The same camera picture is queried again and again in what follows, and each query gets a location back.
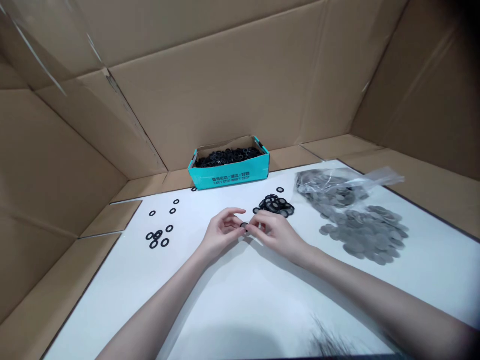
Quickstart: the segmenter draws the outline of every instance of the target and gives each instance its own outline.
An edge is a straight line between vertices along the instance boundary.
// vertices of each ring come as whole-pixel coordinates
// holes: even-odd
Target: forearm
[[[445,312],[316,247],[304,253],[299,265],[341,291],[416,358],[459,358],[475,333]]]
[[[155,359],[185,301],[209,263],[209,257],[197,250],[132,316],[97,359]]]

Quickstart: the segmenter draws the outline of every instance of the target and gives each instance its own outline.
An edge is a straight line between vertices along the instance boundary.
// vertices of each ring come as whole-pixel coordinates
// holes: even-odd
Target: hand
[[[234,214],[245,214],[246,211],[237,207],[228,207],[210,220],[198,250],[211,261],[233,241],[247,232],[242,225],[243,221]]]
[[[260,210],[250,220],[246,229],[273,251],[299,265],[304,255],[308,254],[307,244],[282,215]]]

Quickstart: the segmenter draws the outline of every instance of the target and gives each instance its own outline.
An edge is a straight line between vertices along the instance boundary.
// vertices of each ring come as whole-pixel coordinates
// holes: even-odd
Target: white table
[[[292,200],[295,174],[344,168],[339,161],[271,173],[265,181],[143,198],[46,360],[95,359],[128,319],[180,268],[200,244],[210,219],[226,207],[247,212],[266,195],[285,189]],[[379,266],[347,254],[340,241],[322,236],[328,224],[306,201],[292,203],[288,220],[309,244],[382,279],[446,313],[477,326],[480,313],[480,244],[389,190],[377,187],[365,205],[403,216],[410,228],[394,263]],[[169,211],[176,208],[175,214]],[[156,215],[149,213],[155,210]],[[171,233],[166,233],[173,225]],[[167,247],[149,248],[149,232],[163,230]],[[376,326],[328,284],[289,263],[257,240],[240,241],[201,277],[182,309],[159,359],[260,359],[307,356],[316,319],[354,345],[354,354],[391,354]]]

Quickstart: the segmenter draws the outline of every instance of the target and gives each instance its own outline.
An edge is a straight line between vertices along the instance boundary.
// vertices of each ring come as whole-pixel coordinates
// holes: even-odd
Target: person's left hand
[[[234,215],[246,212],[241,208],[228,207],[213,217],[198,250],[209,260],[215,259],[229,244],[247,232],[240,227],[243,221]]]

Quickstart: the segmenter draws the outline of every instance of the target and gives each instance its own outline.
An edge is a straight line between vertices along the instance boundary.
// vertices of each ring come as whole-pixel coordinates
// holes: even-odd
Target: plastic bag
[[[376,186],[405,181],[390,167],[361,175],[350,168],[302,171],[296,177],[296,191],[321,213],[350,208],[369,197]]]

